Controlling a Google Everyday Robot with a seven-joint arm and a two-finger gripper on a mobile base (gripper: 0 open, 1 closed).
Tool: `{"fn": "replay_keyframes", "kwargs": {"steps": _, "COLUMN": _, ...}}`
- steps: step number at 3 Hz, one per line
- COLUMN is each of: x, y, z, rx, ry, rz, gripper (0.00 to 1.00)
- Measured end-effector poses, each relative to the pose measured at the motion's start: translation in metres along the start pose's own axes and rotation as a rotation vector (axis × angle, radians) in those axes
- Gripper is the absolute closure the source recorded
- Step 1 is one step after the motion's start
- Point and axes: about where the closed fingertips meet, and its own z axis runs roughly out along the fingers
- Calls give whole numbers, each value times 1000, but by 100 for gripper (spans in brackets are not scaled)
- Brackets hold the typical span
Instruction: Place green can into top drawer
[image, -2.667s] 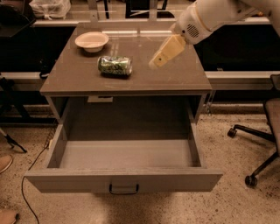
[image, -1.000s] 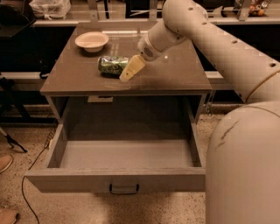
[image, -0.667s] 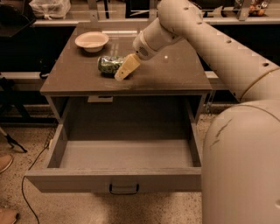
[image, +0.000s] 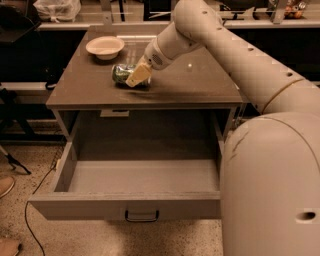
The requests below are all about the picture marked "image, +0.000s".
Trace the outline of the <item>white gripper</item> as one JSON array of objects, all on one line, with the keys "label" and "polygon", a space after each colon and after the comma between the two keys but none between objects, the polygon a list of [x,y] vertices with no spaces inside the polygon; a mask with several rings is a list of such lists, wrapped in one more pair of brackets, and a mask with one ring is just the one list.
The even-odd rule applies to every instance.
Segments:
[{"label": "white gripper", "polygon": [[138,61],[139,65],[128,76],[126,84],[135,87],[149,79],[152,69],[163,70],[172,62],[169,41],[160,37],[154,38],[145,48],[144,54]]}]

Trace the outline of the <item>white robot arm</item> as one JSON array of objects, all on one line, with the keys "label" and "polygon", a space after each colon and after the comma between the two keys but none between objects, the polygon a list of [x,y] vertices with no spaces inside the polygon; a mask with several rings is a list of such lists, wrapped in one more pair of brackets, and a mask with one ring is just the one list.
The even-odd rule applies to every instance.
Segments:
[{"label": "white robot arm", "polygon": [[199,45],[259,113],[224,146],[224,256],[320,256],[320,89],[226,29],[204,0],[178,1],[128,85]]}]

